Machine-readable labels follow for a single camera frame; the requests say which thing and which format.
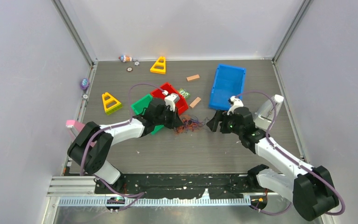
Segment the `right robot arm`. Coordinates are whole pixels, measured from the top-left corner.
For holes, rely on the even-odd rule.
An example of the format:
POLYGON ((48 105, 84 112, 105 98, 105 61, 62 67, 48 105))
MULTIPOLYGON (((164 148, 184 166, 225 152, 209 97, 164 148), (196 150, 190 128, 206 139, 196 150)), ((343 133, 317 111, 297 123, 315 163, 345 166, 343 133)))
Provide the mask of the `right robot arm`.
POLYGON ((250 169, 247 183, 252 191, 269 189, 280 194, 307 221, 338 206, 345 209, 329 171, 323 166, 314 167, 281 148, 270 137, 268 128, 260 125, 247 107, 217 110, 207 126, 213 132, 236 134, 245 148, 280 171, 277 173, 263 164, 250 169))

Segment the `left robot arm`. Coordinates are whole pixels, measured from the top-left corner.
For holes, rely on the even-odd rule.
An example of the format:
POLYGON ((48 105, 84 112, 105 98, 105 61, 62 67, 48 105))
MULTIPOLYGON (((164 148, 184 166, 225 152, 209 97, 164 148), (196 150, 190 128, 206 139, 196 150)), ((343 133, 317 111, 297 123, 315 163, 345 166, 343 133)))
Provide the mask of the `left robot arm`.
POLYGON ((181 126, 183 123, 175 105, 178 100, 179 95, 172 93, 164 99, 153 98, 141 114, 127 121, 101 126, 93 121, 86 123, 67 150, 69 158, 87 174, 103 179, 111 192, 121 192, 124 189, 121 172, 107 161, 111 146, 144 137, 156 126, 169 129, 181 126))

